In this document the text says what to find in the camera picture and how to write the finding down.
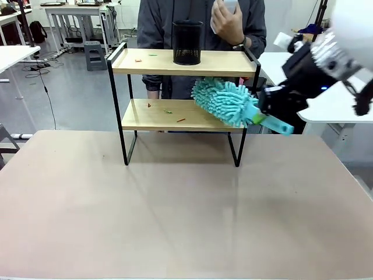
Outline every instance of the microfiber duster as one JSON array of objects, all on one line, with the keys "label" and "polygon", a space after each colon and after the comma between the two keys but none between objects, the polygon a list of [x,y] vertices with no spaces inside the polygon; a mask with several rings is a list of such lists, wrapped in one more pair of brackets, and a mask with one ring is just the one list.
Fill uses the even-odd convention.
[{"label": "microfiber duster", "polygon": [[264,115],[257,107],[258,99],[243,86],[220,78],[206,77],[197,80],[192,97],[196,104],[232,127],[261,124],[283,135],[290,135],[294,127],[271,115]]}]

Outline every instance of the tabletop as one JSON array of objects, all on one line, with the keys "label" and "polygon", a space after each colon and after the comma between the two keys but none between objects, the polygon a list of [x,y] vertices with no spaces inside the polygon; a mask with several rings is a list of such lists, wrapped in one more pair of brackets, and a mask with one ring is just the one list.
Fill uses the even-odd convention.
[{"label": "tabletop", "polygon": [[[272,84],[278,85],[286,80],[282,66],[290,57],[291,54],[287,52],[265,52],[262,54],[259,62]],[[349,81],[358,92],[366,85],[355,76],[351,77]],[[354,97],[341,82],[336,83],[317,98],[308,99],[307,102],[309,108],[300,111],[298,115],[308,123],[373,123],[373,111],[362,117],[355,114]]]},{"label": "tabletop", "polygon": [[200,64],[178,65],[173,50],[126,48],[112,69],[116,74],[253,77],[256,66],[242,51],[201,51]]},{"label": "tabletop", "polygon": [[101,10],[105,9],[107,6],[114,7],[117,6],[118,3],[104,3],[100,6],[78,6],[78,5],[62,5],[62,6],[36,6],[35,9],[92,9],[92,10]]},{"label": "tabletop", "polygon": [[[31,13],[33,10],[32,9],[25,9],[24,12],[27,14],[27,13]],[[21,15],[21,12],[18,11],[18,12],[15,12],[15,13],[12,13],[10,15],[7,15],[7,16],[0,16],[0,25],[4,25],[4,24],[8,24],[9,23],[9,19],[16,19],[19,15]]]},{"label": "tabletop", "polygon": [[117,132],[40,131],[0,171],[0,275],[371,277],[372,212],[313,136],[250,135],[236,168],[226,135],[139,133],[125,167]]},{"label": "tabletop", "polygon": [[0,73],[37,51],[40,51],[39,46],[32,48],[27,45],[0,46]]}]

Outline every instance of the black pencil holder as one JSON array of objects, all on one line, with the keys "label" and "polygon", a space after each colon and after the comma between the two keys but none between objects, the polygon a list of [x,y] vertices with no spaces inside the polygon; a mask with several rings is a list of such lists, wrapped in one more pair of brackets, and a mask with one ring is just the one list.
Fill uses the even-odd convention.
[{"label": "black pencil holder", "polygon": [[196,65],[200,63],[200,34],[202,22],[178,20],[173,23],[174,63]]}]

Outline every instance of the black metal shelf frame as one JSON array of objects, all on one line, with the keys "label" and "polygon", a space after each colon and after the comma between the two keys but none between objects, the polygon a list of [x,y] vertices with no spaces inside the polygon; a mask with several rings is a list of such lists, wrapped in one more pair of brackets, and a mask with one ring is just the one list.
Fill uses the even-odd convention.
[{"label": "black metal shelf frame", "polygon": [[[124,141],[124,135],[123,135],[123,128],[122,128],[122,118],[121,118],[121,112],[120,112],[120,107],[119,107],[119,102],[118,102],[118,93],[117,93],[117,88],[115,86],[115,78],[114,78],[114,72],[112,70],[112,65],[113,63],[118,59],[120,54],[127,48],[127,43],[122,43],[107,59],[107,66],[108,66],[108,71],[109,71],[109,77],[110,77],[110,85],[111,85],[111,91],[112,91],[112,98],[114,100],[114,107],[115,107],[115,115],[117,116],[117,124],[118,124],[118,132],[119,132],[119,137],[121,139],[121,146],[122,146],[122,153],[123,153],[123,160],[124,164],[127,166],[129,165],[129,161],[131,160],[133,148],[135,147],[136,140],[138,137],[138,132],[134,130],[134,136],[132,138],[132,143],[131,147],[129,148],[129,151],[127,153],[126,151],[126,146],[125,146],[125,141]],[[248,59],[256,64],[256,71],[254,75],[254,82],[252,85],[252,92],[251,94],[256,96],[256,88],[258,85],[258,80],[259,80],[259,74],[261,72],[261,64],[259,61],[256,59],[256,57],[253,55],[253,53],[247,48],[246,46],[242,48],[242,51],[245,53],[245,55],[248,57]],[[133,99],[133,89],[132,89],[132,79],[131,79],[131,74],[127,74],[127,80],[128,80],[128,88],[129,88],[129,97]],[[240,78],[235,79],[236,85],[238,85],[240,82]],[[233,140],[231,137],[231,133],[228,132],[228,141],[229,145],[232,151],[232,156],[233,156],[233,161],[234,165],[236,167],[239,167],[241,164],[241,158],[242,158],[242,153],[244,150],[244,145],[245,145],[245,139],[246,139],[246,134],[247,134],[247,128],[244,128],[242,130],[242,137],[241,137],[241,142],[240,142],[240,148],[238,150],[238,154],[236,154],[234,145],[233,145]]]}]

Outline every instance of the gray shirt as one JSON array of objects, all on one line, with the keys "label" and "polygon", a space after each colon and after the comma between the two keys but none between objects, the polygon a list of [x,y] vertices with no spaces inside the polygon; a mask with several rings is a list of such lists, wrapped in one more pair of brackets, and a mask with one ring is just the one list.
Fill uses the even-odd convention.
[{"label": "gray shirt", "polygon": [[[264,0],[238,0],[242,10],[244,34],[252,41],[251,51],[259,58],[266,47]],[[214,0],[141,0],[138,21],[138,47],[172,49],[171,28],[176,20],[203,22],[203,50],[231,50],[210,27]],[[198,77],[144,75],[147,90],[159,90],[164,99],[188,99]]]}]

